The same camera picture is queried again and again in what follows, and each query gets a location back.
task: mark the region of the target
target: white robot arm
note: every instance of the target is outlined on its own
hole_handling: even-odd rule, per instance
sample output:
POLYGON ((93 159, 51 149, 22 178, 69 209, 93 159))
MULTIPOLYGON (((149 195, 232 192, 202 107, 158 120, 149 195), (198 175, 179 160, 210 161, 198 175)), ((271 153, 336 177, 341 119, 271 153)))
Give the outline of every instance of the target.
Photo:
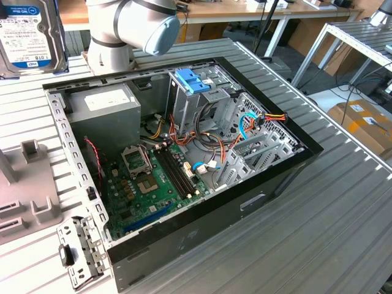
POLYGON ((154 56, 174 44, 179 20, 173 0, 87 0, 91 43, 88 64, 95 74, 132 69, 132 47, 154 56))
POLYGON ((380 8, 372 15, 370 24, 378 28, 387 28, 392 20, 392 0, 384 0, 380 8))

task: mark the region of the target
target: green circuit board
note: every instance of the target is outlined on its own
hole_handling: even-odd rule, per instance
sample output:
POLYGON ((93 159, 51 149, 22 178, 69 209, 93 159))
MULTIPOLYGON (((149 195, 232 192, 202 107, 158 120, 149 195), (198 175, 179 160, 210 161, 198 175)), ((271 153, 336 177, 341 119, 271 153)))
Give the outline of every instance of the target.
MULTIPOLYGON (((184 154, 178 145, 172 144, 168 150, 172 156, 185 161, 184 154)), ((135 179, 130 177, 121 155, 115 161, 102 166, 107 176, 107 197, 103 200, 109 214, 108 229, 113 239, 121 238, 127 232, 156 221, 158 218, 209 194, 203 181, 196 175, 196 183, 189 182, 199 194, 191 195, 191 198, 181 197, 154 152, 156 151, 147 151, 153 167, 151 174, 141 173, 135 179), (113 167, 118 171, 116 176, 113 175, 113 167)), ((137 157, 132 157, 132 161, 137 163, 131 164, 134 167, 142 164, 137 157)))

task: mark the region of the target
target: slotted aluminum surface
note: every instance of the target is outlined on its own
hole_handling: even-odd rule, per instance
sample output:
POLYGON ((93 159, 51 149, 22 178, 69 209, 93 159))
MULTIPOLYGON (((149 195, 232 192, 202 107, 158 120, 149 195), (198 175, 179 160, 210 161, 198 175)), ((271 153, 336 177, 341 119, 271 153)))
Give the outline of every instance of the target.
MULTIPOLYGON (((159 58, 135 52, 142 67, 224 56, 325 149, 262 209, 142 280, 128 293, 376 293, 392 273, 390 170, 369 156, 306 98, 228 39, 174 46, 159 58)), ((48 147, 64 219, 84 215, 77 182, 57 136, 42 83, 70 73, 2 81, 0 148, 35 138, 48 147)), ((58 256, 56 227, 0 246, 2 293, 72 293, 58 256)), ((105 275, 82 293, 116 293, 105 275)))
POLYGON ((331 23, 326 31, 349 44, 368 58, 385 66, 392 62, 392 55, 385 51, 385 45, 392 44, 392 24, 379 29, 367 21, 331 23))

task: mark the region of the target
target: hard drive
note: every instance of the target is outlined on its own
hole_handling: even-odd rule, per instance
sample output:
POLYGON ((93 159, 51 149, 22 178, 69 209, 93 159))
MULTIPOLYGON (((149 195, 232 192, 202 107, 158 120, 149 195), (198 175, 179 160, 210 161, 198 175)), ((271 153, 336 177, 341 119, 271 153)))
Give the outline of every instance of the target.
POLYGON ((0 78, 68 70, 55 0, 0 1, 0 78))

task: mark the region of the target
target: table leg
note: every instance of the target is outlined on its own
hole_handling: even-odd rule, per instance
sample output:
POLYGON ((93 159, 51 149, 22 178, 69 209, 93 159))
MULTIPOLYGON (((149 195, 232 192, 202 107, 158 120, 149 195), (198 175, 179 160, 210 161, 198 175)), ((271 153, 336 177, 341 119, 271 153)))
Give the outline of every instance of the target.
MULTIPOLYGON (((348 19, 347 22, 355 21, 356 17, 358 16, 357 13, 353 13, 348 19)), ((332 55, 335 54, 337 47, 339 46, 341 40, 335 38, 335 41, 332 43, 330 49, 326 52, 323 60, 321 60, 320 64, 318 65, 319 69, 323 69, 326 64, 330 61, 332 55)))
POLYGON ((276 46, 282 37, 282 34, 284 32, 284 29, 287 26, 287 23, 288 23, 288 18, 284 18, 282 20, 279 20, 277 27, 275 29, 274 35, 272 36, 272 39, 269 42, 268 48, 265 51, 265 54, 264 54, 265 57, 271 57, 274 54, 276 46))
POLYGON ((305 60, 302 62, 302 65, 300 69, 298 69, 293 81, 292 81, 292 86, 296 87, 298 83, 301 81, 303 75, 305 74, 305 71, 309 67, 310 63, 312 62, 317 50, 320 48, 321 44, 323 43, 327 30, 326 27, 328 24, 324 25, 324 28, 321 30, 320 34, 318 35, 316 41, 314 42, 312 48, 309 50, 309 53, 305 57, 305 60))
POLYGON ((350 80, 351 84, 354 84, 355 81, 360 77, 360 75, 363 73, 363 71, 368 67, 368 65, 370 64, 372 60, 370 58, 368 58, 364 64, 362 64, 361 68, 358 69, 358 71, 356 72, 356 74, 354 75, 354 77, 350 80))

